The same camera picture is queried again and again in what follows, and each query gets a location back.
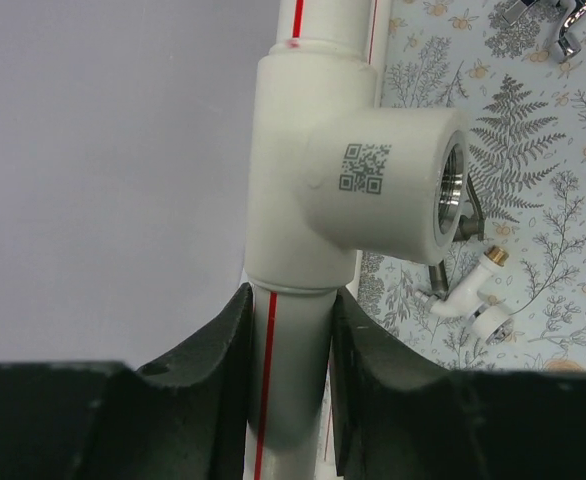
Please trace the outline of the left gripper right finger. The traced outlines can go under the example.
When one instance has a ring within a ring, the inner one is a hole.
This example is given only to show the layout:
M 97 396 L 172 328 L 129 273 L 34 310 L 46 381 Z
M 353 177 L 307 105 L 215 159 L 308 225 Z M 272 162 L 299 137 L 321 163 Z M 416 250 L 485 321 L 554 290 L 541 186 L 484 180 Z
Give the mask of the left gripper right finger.
M 346 479 L 586 479 L 586 372 L 443 368 L 338 294 L 330 354 Z

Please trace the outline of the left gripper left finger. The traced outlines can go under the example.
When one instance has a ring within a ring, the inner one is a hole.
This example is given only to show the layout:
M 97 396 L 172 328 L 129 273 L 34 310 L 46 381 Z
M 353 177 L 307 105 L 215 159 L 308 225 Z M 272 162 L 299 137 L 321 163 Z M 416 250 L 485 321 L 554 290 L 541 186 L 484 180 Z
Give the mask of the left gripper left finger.
M 239 479 L 253 293 L 138 369 L 0 362 L 0 479 Z

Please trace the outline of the white pipe frame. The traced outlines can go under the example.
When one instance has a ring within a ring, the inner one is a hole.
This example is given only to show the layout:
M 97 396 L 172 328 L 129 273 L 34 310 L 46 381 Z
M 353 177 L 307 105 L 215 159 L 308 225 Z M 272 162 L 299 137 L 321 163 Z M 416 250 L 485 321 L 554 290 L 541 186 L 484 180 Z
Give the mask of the white pipe frame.
M 284 1 L 258 66 L 248 479 L 315 473 L 332 310 L 358 253 L 437 264 L 461 216 L 462 114 L 380 104 L 390 13 L 388 1 Z

